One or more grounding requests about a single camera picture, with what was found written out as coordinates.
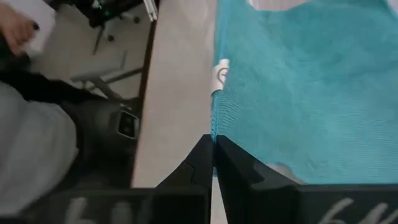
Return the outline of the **black rounded chair part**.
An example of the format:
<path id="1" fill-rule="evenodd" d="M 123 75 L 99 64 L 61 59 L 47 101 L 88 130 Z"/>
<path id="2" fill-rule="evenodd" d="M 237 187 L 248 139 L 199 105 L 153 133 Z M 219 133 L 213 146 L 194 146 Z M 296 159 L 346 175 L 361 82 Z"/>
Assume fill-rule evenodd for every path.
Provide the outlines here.
<path id="1" fill-rule="evenodd" d="M 128 188 L 139 132 L 139 118 L 128 106 L 109 100 L 62 103 L 76 125 L 79 153 L 60 186 Z"/>

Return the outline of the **person's hand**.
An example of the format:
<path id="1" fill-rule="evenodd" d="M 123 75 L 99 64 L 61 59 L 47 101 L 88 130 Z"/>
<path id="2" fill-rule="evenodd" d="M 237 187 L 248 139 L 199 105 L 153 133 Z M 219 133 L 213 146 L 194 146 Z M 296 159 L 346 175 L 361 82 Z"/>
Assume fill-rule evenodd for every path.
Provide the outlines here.
<path id="1" fill-rule="evenodd" d="M 0 2 L 0 33 L 15 56 L 24 52 L 24 45 L 40 30 L 36 21 L 14 9 L 6 2 Z"/>

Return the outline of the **teal microfiber towel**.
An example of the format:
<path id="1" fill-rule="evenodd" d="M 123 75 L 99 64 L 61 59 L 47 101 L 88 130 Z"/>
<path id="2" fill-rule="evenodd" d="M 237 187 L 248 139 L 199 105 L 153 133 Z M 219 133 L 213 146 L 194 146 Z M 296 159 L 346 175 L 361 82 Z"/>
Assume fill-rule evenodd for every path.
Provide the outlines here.
<path id="1" fill-rule="evenodd" d="M 308 184 L 398 183 L 398 12 L 388 0 L 281 11 L 218 0 L 211 135 Z"/>

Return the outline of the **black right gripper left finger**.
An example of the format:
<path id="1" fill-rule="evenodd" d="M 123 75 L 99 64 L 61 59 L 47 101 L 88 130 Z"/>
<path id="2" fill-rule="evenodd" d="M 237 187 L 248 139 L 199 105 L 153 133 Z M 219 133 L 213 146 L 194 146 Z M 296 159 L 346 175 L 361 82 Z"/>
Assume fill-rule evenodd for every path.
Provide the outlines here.
<path id="1" fill-rule="evenodd" d="M 157 224 L 210 224 L 213 141 L 203 135 L 157 186 Z"/>

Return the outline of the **person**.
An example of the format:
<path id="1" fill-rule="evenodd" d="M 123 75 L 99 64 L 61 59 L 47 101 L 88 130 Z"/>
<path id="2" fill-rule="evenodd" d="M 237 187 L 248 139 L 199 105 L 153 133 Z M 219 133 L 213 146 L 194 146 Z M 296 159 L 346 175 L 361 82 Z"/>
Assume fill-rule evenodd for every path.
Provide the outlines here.
<path id="1" fill-rule="evenodd" d="M 79 138 L 62 105 L 93 97 L 62 80 L 0 68 L 0 216 L 17 215 L 63 179 Z"/>

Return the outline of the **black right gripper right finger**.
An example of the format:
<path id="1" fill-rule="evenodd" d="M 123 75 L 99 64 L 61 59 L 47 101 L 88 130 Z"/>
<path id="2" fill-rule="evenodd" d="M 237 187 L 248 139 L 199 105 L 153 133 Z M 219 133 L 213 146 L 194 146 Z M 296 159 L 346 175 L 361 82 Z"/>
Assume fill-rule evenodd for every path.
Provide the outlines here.
<path id="1" fill-rule="evenodd" d="M 216 137 L 216 171 L 228 224 L 296 224 L 297 183 L 226 136 Z"/>

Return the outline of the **grey chair base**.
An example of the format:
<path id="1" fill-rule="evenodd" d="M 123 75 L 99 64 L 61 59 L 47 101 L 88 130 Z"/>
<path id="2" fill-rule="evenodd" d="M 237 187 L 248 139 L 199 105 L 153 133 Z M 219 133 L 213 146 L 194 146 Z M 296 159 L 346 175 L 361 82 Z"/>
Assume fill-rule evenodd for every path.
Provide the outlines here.
<path id="1" fill-rule="evenodd" d="M 127 50 L 94 54 L 92 58 L 80 62 L 71 70 L 70 80 L 81 83 L 82 89 L 88 91 L 99 89 L 108 99 L 123 100 L 109 85 L 143 72 L 143 67 L 125 69 L 127 55 Z"/>

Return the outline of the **white sheet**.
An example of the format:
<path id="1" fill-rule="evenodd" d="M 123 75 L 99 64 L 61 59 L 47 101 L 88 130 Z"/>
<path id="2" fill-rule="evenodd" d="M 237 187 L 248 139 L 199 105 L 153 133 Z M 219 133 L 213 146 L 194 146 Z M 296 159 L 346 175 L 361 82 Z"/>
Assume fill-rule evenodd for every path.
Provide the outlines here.
<path id="1" fill-rule="evenodd" d="M 24 46 L 30 57 L 40 55 L 55 27 L 55 10 L 44 0 L 0 0 L 8 3 L 17 12 L 33 20 L 39 27 L 34 38 Z"/>

